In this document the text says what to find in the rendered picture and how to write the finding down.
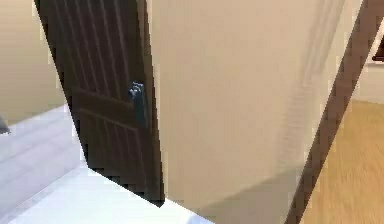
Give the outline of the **dark brown room door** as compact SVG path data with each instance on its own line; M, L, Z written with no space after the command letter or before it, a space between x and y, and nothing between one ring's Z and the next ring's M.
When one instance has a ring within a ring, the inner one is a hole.
M87 166L165 202L148 0L34 0ZM144 84L147 127L129 94Z

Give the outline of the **dark brown door frame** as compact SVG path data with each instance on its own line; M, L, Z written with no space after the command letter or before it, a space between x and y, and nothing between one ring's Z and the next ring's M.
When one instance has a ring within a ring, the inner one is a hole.
M299 224L384 17L384 0L363 0L284 224Z

